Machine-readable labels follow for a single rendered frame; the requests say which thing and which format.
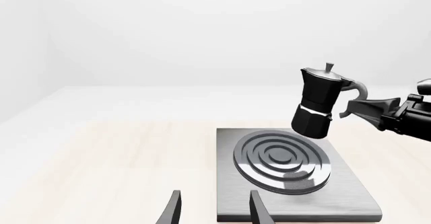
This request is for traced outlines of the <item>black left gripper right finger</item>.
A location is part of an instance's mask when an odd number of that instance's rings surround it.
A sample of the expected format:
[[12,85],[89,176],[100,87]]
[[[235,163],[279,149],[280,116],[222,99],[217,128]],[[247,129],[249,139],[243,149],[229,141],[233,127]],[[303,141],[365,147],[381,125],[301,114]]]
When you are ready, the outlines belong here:
[[257,190],[250,191],[249,209],[252,224],[275,224]]

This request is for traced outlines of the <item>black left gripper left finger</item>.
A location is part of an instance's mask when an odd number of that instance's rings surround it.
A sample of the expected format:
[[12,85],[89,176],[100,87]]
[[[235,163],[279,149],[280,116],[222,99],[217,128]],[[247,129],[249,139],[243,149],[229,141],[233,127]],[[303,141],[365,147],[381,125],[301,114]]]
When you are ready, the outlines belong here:
[[181,192],[172,191],[172,195],[156,224],[179,224],[181,215]]

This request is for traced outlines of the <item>flat black stove plate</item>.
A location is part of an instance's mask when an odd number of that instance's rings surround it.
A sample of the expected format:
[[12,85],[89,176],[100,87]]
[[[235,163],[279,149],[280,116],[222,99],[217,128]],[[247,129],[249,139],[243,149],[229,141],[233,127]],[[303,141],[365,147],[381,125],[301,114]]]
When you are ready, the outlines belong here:
[[288,128],[216,131],[217,220],[250,221],[257,191],[274,221],[378,222],[383,214],[326,139]]

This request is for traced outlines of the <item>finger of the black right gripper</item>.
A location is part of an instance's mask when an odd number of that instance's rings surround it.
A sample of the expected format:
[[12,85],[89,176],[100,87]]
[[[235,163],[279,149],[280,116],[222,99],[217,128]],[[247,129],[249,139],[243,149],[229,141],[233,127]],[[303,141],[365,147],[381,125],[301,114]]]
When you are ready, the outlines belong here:
[[399,107],[401,98],[389,98],[385,100],[358,100],[356,113],[366,116],[381,116]]
[[383,100],[350,100],[347,111],[363,118],[375,128],[380,128],[380,118],[384,112]]

